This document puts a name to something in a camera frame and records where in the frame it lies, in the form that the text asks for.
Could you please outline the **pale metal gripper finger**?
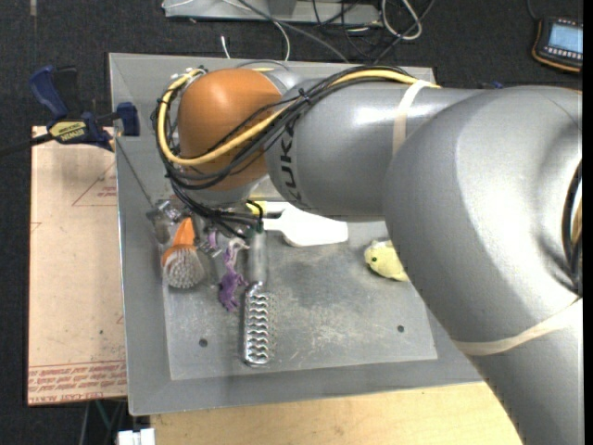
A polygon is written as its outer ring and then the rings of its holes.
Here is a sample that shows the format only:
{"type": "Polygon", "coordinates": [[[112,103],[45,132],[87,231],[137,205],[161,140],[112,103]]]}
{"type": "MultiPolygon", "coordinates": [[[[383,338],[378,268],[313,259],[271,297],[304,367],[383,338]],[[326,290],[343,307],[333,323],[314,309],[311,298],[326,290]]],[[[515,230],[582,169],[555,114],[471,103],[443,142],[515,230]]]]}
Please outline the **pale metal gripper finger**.
{"type": "Polygon", "coordinates": [[[202,240],[197,244],[197,257],[203,271],[198,285],[216,287],[221,278],[221,249],[214,248],[207,240],[202,240]]]}
{"type": "Polygon", "coordinates": [[[152,223],[159,244],[168,244],[170,229],[181,218],[181,212],[169,199],[161,199],[146,213],[146,218],[152,223]]]}

